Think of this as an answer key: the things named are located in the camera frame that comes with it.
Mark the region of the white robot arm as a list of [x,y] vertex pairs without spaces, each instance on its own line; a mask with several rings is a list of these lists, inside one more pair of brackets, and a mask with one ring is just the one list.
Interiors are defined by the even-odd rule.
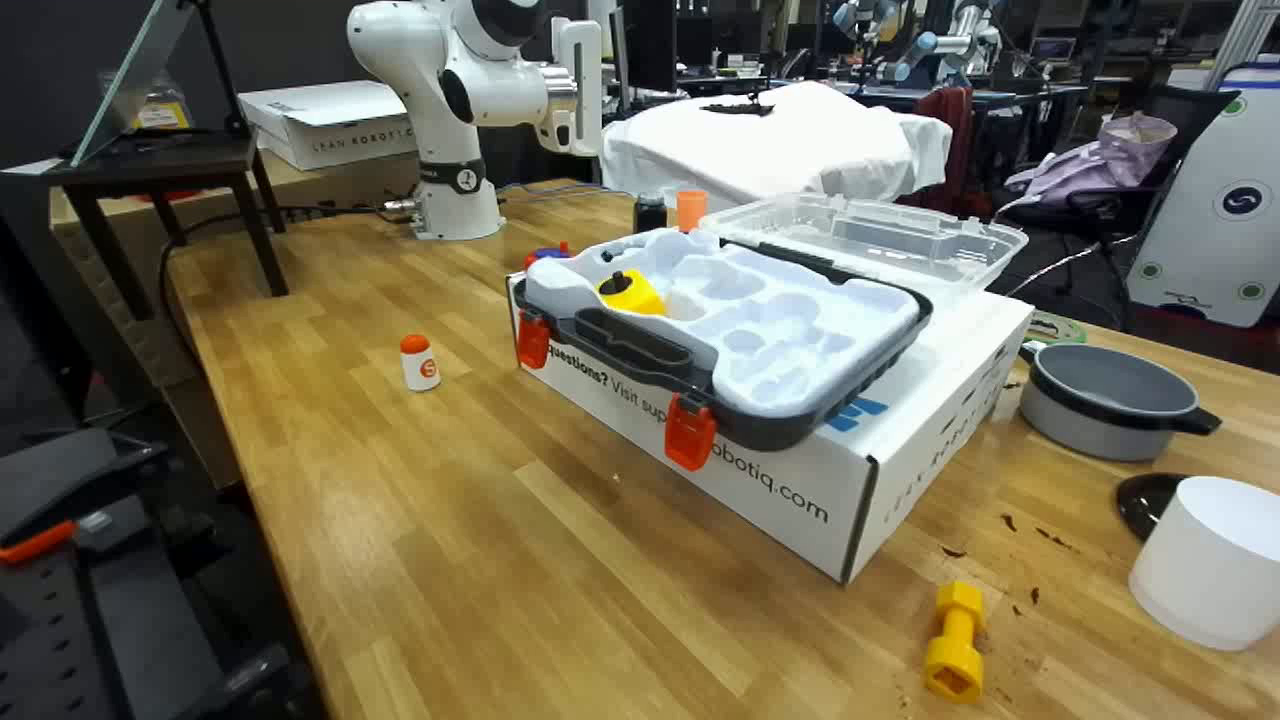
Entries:
[[415,238],[482,238],[503,214],[480,133],[529,123],[548,153],[594,154],[605,133],[605,28],[550,18],[550,55],[523,44],[540,0],[363,0],[343,34],[363,73],[389,82],[415,141]]

